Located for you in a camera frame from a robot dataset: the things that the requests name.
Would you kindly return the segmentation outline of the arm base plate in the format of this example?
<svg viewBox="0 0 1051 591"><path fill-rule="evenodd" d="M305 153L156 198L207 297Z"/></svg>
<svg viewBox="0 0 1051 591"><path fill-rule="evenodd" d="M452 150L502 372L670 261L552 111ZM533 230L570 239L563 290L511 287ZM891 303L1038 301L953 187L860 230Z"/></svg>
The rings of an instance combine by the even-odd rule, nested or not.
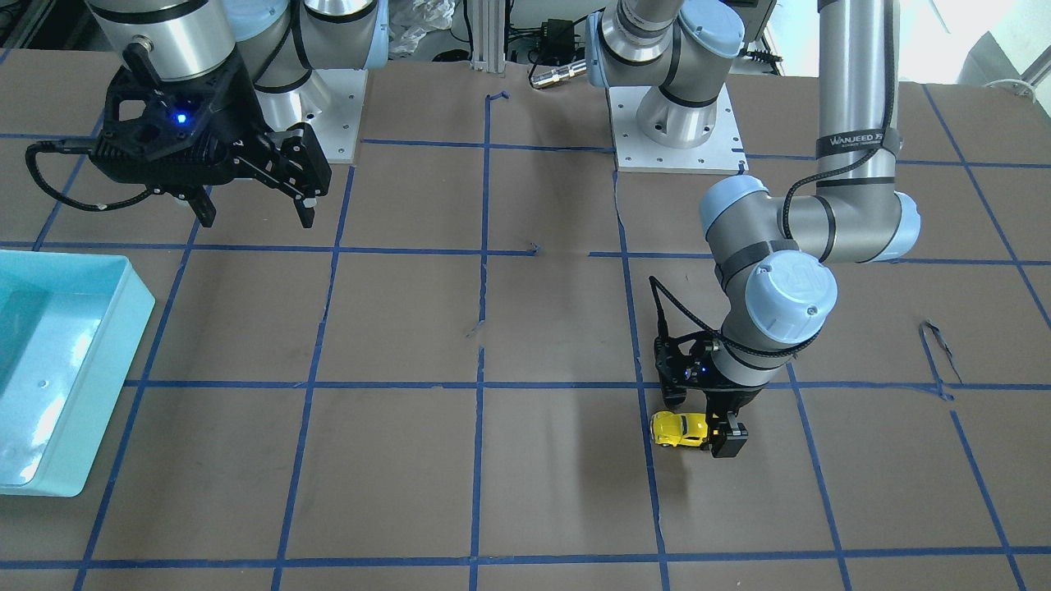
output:
<svg viewBox="0 0 1051 591"><path fill-rule="evenodd" d="M368 79L369 72L315 70L298 89L256 93L274 130L284 131L297 122L311 124L330 163L353 164Z"/></svg>
<svg viewBox="0 0 1051 591"><path fill-rule="evenodd" d="M613 87L607 103L621 172L729 176L750 168L726 87L702 108L641 86Z"/></svg>

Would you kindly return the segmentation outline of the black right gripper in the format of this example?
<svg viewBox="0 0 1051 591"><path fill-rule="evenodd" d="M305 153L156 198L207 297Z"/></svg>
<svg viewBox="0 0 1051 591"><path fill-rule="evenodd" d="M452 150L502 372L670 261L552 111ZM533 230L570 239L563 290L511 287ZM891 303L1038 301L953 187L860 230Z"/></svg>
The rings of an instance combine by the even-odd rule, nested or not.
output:
<svg viewBox="0 0 1051 591"><path fill-rule="evenodd" d="M89 156L110 180L181 188L203 227L215 205L203 185L256 179L292 198L301 225L313 226L332 171L308 123L270 133L249 72L232 50L212 72L163 81L145 49L125 49L128 65L109 83L100 137Z"/></svg>

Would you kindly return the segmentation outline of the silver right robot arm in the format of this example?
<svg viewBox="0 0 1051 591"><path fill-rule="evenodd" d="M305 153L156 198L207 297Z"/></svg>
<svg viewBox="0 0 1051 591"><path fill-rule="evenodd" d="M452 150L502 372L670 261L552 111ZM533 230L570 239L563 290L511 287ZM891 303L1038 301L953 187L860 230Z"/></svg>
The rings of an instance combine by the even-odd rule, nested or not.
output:
<svg viewBox="0 0 1051 591"><path fill-rule="evenodd" d="M337 101L320 72L389 56L387 1L89 1L121 59L89 160L110 180L169 193L211 226L207 186L253 179L311 228L330 164L315 125Z"/></svg>

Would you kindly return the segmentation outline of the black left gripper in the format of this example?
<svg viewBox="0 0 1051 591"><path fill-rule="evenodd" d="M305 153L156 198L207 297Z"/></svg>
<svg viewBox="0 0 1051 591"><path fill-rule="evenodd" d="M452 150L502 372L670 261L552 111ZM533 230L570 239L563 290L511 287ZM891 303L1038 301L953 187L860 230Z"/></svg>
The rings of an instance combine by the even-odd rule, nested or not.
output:
<svg viewBox="0 0 1051 591"><path fill-rule="evenodd" d="M725 378L714 366L718 349L708 332L669 337L660 328L654 339L654 363L659 373L662 403L676 411L688 396L688 389L705 393L709 451L714 458L733 458L750 437L737 412L764 389L746 386Z"/></svg>

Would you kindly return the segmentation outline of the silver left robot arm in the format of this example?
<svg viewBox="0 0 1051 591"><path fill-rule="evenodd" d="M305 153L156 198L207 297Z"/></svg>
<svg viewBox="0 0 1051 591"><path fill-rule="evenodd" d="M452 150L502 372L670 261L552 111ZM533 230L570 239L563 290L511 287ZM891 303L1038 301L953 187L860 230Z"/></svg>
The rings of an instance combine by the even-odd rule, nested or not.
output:
<svg viewBox="0 0 1051 591"><path fill-rule="evenodd" d="M817 172L778 197L747 174L700 199L714 276L731 309L718 328L654 339L669 409L705 396L700 448L734 457L746 444L741 408L809 346L833 310L829 268L907 254L922 220L897 190L897 1L819 1ZM645 87L635 119L647 141L698 149L716 131L718 99L746 44L738 12L721 1L613 1L586 17L585 63L601 89Z"/></svg>

